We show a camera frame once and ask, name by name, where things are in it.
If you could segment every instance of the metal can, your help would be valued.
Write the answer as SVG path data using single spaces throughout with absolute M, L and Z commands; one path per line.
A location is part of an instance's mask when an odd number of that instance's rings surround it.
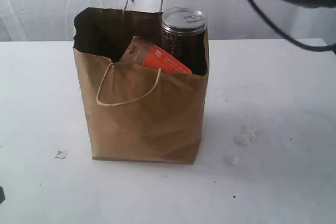
M 204 50 L 205 15 L 186 7 L 172 8 L 162 14 L 162 48 L 191 69 L 205 75 L 207 64 Z

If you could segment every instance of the black cable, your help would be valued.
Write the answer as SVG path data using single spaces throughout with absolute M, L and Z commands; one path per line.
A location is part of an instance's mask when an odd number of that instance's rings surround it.
M 263 19 L 263 21 L 267 25 L 269 25 L 278 35 L 280 35 L 282 38 L 289 41 L 290 43 L 294 44 L 295 46 L 308 50 L 308 51 L 313 51 L 313 52 L 328 52 L 328 51 L 336 50 L 336 44 L 333 44 L 330 46 L 315 47 L 315 46 L 309 46 L 309 45 L 306 45 L 306 44 L 303 44 L 297 41 L 293 37 L 286 34 L 283 30 L 281 30 L 276 24 L 274 24 L 266 16 L 266 14 L 258 7 L 258 5 L 254 2 L 254 0 L 247 0 L 247 2 L 251 5 L 254 11 Z

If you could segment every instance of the orange label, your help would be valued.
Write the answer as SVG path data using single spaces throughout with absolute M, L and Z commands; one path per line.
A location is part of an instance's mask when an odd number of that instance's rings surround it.
M 165 73 L 192 73 L 189 68 L 157 46 L 154 46 L 142 65 L 153 69 L 162 68 Z

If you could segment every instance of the white tabletop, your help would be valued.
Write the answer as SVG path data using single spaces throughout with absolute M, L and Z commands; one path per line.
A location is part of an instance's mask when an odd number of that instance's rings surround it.
M 211 41 L 198 158 L 170 165 L 91 159 L 72 42 L 3 42 L 0 52 L 0 223 L 334 222 L 333 53 Z M 247 117 L 258 140 L 241 147 Z M 230 165 L 233 155 L 242 163 Z

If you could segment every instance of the can lid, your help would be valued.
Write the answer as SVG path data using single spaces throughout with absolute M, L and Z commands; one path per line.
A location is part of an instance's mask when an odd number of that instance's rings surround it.
M 198 10 L 172 8 L 162 14 L 162 27 L 176 34 L 200 34 L 206 29 L 206 17 Z

